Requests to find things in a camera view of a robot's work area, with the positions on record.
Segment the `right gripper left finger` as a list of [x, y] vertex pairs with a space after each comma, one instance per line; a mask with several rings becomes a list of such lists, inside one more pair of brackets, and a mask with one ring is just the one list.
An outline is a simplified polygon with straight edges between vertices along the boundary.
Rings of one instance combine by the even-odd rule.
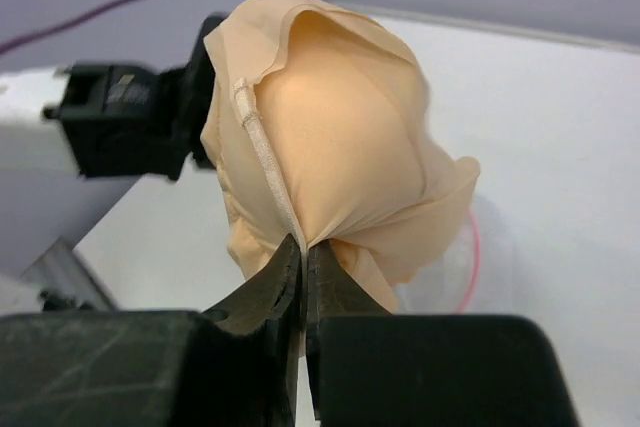
[[300, 248], [288, 235], [264, 268], [204, 312], [216, 426], [295, 424], [302, 283]]

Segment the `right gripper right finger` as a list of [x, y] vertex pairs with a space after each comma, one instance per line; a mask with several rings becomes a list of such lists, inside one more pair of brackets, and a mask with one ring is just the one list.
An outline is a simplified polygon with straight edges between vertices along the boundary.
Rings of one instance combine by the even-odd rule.
[[329, 240], [310, 249], [306, 278], [305, 357], [314, 417], [320, 421], [321, 322], [330, 317], [388, 316], [391, 312], [343, 269]]

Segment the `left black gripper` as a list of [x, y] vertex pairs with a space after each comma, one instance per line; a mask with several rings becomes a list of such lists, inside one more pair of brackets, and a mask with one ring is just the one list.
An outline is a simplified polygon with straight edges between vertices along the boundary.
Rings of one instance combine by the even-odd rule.
[[162, 72], [134, 64], [76, 63], [59, 104], [42, 115], [64, 131], [85, 178], [156, 174], [179, 179], [186, 159], [212, 170], [200, 141], [215, 71], [204, 38], [224, 15], [201, 24], [189, 60]]

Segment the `white mesh laundry bag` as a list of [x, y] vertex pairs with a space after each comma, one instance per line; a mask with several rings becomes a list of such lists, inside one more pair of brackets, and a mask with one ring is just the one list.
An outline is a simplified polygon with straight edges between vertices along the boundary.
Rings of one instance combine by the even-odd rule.
[[471, 302], [481, 266], [481, 237], [473, 207], [444, 254], [421, 267], [395, 293], [404, 314], [459, 314]]

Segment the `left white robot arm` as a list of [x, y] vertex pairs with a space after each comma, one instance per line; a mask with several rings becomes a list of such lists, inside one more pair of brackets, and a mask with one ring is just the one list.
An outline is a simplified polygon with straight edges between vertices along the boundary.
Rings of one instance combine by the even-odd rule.
[[159, 175], [177, 181], [187, 159], [210, 169], [200, 142], [215, 72], [201, 25], [187, 63], [162, 72], [76, 63], [1, 76], [1, 167], [84, 178]]

